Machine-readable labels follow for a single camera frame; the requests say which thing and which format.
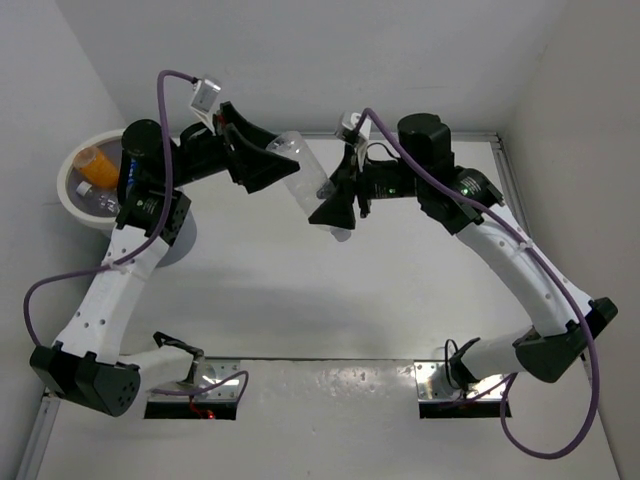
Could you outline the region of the clear crushed bottle white cap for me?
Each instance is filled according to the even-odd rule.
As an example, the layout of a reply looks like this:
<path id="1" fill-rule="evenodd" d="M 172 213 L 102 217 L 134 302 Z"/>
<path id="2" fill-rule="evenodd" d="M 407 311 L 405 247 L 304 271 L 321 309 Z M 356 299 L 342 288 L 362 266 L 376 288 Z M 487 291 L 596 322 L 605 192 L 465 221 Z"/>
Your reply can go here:
<path id="1" fill-rule="evenodd" d="M 285 177 L 283 182 L 306 218 L 336 191 L 335 185 L 299 132 L 281 134 L 269 143 L 266 150 L 298 163 L 299 170 Z"/>

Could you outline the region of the apple juice labelled clear bottle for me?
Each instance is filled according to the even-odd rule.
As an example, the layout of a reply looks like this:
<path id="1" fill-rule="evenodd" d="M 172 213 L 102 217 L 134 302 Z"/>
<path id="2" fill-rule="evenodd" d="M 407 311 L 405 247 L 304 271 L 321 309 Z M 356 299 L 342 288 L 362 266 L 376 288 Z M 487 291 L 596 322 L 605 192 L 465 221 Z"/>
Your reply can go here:
<path id="1" fill-rule="evenodd" d="M 94 195 L 96 211 L 105 217 L 115 217 L 120 211 L 117 194 L 115 192 L 97 192 Z"/>

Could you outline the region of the clear bottle blue white cap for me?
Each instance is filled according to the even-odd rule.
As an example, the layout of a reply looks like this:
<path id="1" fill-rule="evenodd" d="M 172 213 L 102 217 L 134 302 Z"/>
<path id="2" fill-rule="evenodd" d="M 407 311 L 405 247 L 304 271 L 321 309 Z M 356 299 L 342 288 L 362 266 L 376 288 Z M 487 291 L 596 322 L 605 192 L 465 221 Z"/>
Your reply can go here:
<path id="1" fill-rule="evenodd" d="M 76 188 L 76 193 L 83 198 L 88 198 L 95 194 L 95 189 L 92 184 L 90 184 L 89 182 L 83 181 L 78 184 Z"/>

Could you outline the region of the blue label water bottle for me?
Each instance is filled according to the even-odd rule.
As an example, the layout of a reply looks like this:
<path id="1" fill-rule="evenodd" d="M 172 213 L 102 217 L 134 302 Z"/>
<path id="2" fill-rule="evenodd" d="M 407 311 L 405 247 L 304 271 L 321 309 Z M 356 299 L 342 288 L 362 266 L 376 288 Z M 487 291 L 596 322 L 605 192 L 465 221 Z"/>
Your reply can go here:
<path id="1" fill-rule="evenodd" d="M 129 170 L 127 175 L 127 188 L 131 188 L 135 183 L 135 175 L 138 163 L 135 159 L 129 161 Z"/>

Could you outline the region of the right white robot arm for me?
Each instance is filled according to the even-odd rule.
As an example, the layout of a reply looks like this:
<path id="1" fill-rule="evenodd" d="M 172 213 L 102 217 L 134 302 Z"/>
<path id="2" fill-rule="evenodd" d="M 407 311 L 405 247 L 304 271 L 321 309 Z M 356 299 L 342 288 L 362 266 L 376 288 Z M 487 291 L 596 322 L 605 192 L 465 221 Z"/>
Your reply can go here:
<path id="1" fill-rule="evenodd" d="M 321 204 L 310 223 L 350 231 L 357 218 L 368 216 L 372 201 L 416 198 L 428 217 L 484 260 L 531 320 L 522 331 L 469 340 L 446 362 L 443 390 L 466 390 L 486 377 L 519 372 L 557 381 L 587 347 L 582 328 L 598 336 L 617 315 L 617 306 L 567 280 L 527 236 L 487 176 L 456 164 L 451 131 L 439 116 L 411 114 L 397 128 L 397 152 L 408 153 L 456 197 L 430 185 L 402 158 L 370 159 L 371 122 L 347 113 L 336 131 L 345 144 L 343 159 L 320 190 Z"/>

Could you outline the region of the orange juice bottle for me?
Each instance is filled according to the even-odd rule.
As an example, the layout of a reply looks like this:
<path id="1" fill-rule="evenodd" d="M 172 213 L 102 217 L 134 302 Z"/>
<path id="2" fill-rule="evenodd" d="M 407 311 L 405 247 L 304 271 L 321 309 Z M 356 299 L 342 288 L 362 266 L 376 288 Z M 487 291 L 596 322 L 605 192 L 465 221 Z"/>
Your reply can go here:
<path id="1" fill-rule="evenodd" d="M 73 167 L 92 185 L 102 189 L 115 189 L 119 169 L 97 147 L 79 151 L 73 159 Z"/>

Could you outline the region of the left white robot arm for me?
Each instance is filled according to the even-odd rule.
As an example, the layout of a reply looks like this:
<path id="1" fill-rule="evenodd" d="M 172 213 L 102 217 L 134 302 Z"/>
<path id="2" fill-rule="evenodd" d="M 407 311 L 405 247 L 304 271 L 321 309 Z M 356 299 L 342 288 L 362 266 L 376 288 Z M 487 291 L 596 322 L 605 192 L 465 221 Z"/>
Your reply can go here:
<path id="1" fill-rule="evenodd" d="M 225 102 L 211 120 L 177 141 L 161 123 L 131 123 L 120 140 L 120 211 L 101 265 L 76 313 L 50 346 L 38 345 L 30 366 L 59 398 L 112 416 L 123 415 L 142 391 L 198 396 L 201 349 L 162 332 L 155 349 L 122 355 L 121 344 L 152 273 L 172 249 L 191 201 L 182 186 L 226 171 L 248 193 L 299 171 L 277 154 L 276 136 Z"/>

